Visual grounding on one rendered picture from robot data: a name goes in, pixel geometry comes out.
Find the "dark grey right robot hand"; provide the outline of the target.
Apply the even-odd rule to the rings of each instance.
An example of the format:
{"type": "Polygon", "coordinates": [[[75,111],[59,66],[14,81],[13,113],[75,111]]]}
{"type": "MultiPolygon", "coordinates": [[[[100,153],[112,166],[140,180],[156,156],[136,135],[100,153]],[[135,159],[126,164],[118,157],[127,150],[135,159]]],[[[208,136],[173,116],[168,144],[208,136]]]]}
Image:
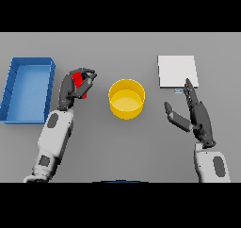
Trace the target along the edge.
{"type": "Polygon", "coordinates": [[[193,132],[196,140],[202,143],[203,148],[213,148],[217,143],[213,138],[211,120],[203,102],[197,97],[191,81],[185,80],[184,94],[190,113],[190,119],[175,112],[172,106],[164,103],[167,118],[170,123],[182,129],[185,132],[193,132]]]}

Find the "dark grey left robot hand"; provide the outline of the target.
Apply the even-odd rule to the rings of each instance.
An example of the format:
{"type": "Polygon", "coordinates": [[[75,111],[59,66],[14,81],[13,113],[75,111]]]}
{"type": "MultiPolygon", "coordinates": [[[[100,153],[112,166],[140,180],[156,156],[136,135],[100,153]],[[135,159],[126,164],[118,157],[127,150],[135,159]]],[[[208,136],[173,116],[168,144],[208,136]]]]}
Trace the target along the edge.
{"type": "Polygon", "coordinates": [[[94,70],[87,68],[78,68],[68,72],[62,80],[59,90],[57,109],[60,111],[67,111],[68,109],[72,108],[74,99],[78,99],[72,96],[72,93],[74,92],[72,75],[75,72],[85,73],[87,75],[87,79],[85,80],[85,83],[87,84],[87,92],[92,87],[93,80],[97,77],[97,73],[94,70]]]}

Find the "red beaker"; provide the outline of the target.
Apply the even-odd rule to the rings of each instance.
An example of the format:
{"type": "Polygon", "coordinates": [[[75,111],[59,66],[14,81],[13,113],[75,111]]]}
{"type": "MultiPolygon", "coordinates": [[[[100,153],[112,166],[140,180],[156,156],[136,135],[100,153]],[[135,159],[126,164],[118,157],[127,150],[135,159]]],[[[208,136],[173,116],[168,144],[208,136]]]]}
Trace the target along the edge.
{"type": "Polygon", "coordinates": [[[78,99],[86,99],[87,98],[87,84],[85,80],[87,79],[87,75],[85,73],[75,72],[72,75],[72,81],[74,85],[74,92],[72,96],[78,99]]]}

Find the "pale square measuring scale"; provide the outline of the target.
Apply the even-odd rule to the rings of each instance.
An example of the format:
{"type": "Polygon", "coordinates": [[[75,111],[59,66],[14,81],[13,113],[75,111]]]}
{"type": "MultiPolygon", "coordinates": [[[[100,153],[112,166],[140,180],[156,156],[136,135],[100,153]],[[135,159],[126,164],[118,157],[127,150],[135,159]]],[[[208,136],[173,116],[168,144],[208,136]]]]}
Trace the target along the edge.
{"type": "Polygon", "coordinates": [[[182,89],[187,78],[194,88],[199,86],[193,56],[158,56],[157,66],[161,89],[182,89]]]}

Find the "yellow bowl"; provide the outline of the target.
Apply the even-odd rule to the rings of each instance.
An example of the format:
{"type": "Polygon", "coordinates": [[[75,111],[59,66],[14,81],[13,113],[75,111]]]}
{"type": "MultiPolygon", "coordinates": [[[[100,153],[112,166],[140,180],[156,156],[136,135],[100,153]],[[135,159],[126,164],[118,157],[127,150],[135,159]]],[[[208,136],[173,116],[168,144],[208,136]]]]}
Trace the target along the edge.
{"type": "Polygon", "coordinates": [[[111,112],[123,120],[136,118],[145,103],[145,89],[134,79],[120,79],[112,84],[108,92],[111,112]]]}

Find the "blue plastic tray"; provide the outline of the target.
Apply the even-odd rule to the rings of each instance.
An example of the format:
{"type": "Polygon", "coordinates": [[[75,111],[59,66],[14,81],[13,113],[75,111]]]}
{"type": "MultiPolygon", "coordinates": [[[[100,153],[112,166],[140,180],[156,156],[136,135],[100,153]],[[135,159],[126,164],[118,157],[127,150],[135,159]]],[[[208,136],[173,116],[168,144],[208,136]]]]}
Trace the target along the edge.
{"type": "Polygon", "coordinates": [[[51,57],[13,57],[0,103],[0,122],[45,124],[55,69],[51,57]]]}

